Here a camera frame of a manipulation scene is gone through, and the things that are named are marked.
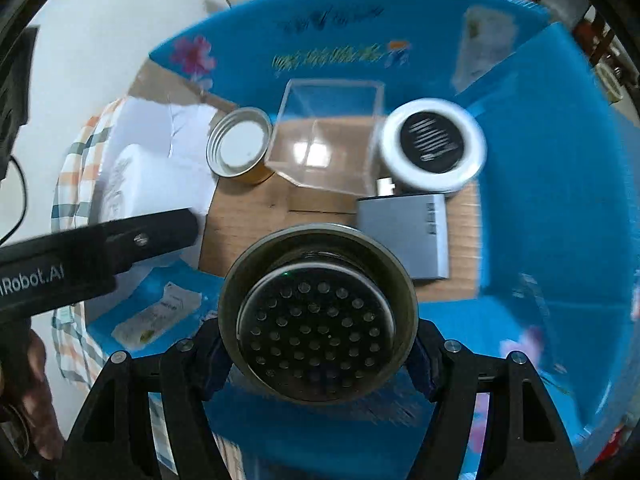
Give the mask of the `person left hand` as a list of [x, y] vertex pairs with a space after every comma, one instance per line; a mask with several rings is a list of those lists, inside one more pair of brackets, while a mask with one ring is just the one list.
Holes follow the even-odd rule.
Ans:
[[39, 455], [59, 460], [65, 441], [52, 403], [46, 362], [46, 347], [29, 321], [1, 326], [1, 392], [7, 391], [24, 414]]

